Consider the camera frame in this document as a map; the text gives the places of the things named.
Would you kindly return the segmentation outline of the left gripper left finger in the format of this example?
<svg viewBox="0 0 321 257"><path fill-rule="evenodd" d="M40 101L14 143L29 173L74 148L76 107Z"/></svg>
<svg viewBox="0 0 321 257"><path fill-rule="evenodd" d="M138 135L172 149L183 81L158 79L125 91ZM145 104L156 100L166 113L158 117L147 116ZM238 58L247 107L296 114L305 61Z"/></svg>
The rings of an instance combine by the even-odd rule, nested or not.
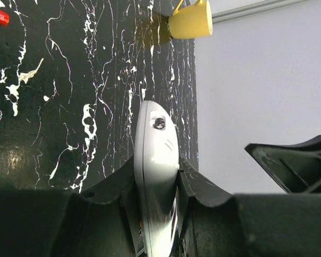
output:
<svg viewBox="0 0 321 257"><path fill-rule="evenodd" d="M85 190L0 188L0 256L136 256L134 162Z"/></svg>

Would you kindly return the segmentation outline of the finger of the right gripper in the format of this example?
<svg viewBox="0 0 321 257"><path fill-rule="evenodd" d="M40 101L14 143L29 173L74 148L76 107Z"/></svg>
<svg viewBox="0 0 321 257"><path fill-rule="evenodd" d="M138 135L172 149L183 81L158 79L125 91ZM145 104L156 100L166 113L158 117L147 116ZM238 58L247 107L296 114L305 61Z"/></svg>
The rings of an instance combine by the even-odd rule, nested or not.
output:
<svg viewBox="0 0 321 257"><path fill-rule="evenodd" d="M246 152L287 193L321 193L321 135L295 145L250 143Z"/></svg>

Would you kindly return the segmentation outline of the white remote control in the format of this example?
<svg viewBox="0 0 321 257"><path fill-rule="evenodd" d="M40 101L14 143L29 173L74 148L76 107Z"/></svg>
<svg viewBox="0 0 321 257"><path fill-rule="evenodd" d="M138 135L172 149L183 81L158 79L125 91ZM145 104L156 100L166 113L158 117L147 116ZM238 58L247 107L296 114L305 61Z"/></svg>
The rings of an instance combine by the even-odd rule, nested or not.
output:
<svg viewBox="0 0 321 257"><path fill-rule="evenodd" d="M179 146L175 125L158 103L143 101L134 143L144 251L170 256L177 227L176 178Z"/></svg>

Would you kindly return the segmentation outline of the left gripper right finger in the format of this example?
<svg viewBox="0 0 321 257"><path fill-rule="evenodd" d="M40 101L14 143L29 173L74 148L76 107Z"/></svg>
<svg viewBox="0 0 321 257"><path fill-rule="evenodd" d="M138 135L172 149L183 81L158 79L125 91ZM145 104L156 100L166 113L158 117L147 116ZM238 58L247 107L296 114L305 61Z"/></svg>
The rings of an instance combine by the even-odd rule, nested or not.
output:
<svg viewBox="0 0 321 257"><path fill-rule="evenodd" d="M230 194L180 158L181 256L321 256L321 194Z"/></svg>

